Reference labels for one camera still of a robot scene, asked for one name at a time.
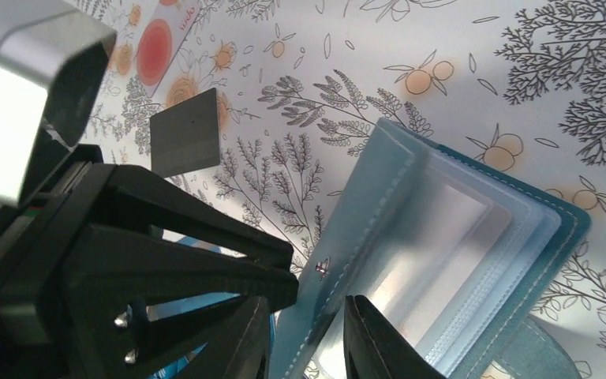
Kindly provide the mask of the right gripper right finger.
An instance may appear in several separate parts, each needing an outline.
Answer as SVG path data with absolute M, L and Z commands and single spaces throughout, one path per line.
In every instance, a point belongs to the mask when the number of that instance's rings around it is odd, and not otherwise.
M 444 379 L 364 295 L 345 297 L 343 349 L 350 379 Z

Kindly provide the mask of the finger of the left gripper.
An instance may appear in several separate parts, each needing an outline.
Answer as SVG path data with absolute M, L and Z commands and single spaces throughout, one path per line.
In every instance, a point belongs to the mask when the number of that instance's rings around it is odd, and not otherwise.
M 292 306 L 298 281 L 287 270 L 93 270 L 91 226 L 65 263 L 65 299 L 87 378 L 145 378 L 191 349 L 185 314 L 238 296 L 268 300 L 271 315 Z

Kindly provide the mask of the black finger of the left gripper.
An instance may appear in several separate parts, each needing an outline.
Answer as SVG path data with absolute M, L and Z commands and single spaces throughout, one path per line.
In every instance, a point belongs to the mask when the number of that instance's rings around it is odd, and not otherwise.
M 91 169 L 93 270 L 287 270 L 293 247 L 227 216 L 139 166 Z M 225 246 L 241 258 L 153 237 L 161 227 Z

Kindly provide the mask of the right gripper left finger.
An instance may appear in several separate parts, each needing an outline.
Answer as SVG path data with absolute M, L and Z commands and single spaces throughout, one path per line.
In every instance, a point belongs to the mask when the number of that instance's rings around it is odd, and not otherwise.
M 185 314 L 196 356 L 175 378 L 267 378 L 271 310 L 260 296 L 238 296 Z

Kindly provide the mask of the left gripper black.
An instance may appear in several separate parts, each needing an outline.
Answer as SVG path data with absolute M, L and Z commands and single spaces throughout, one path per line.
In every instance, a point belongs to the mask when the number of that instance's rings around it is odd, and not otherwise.
M 0 378 L 146 378 L 152 173 L 92 165 L 33 217 L 0 219 Z

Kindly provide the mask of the blue leather card holder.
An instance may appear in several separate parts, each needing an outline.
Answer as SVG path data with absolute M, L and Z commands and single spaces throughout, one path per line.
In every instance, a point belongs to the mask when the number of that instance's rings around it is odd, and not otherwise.
M 275 329 L 268 375 L 346 378 L 365 296 L 448 378 L 497 364 L 513 378 L 577 378 L 530 311 L 584 242 L 588 213 L 380 119 Z

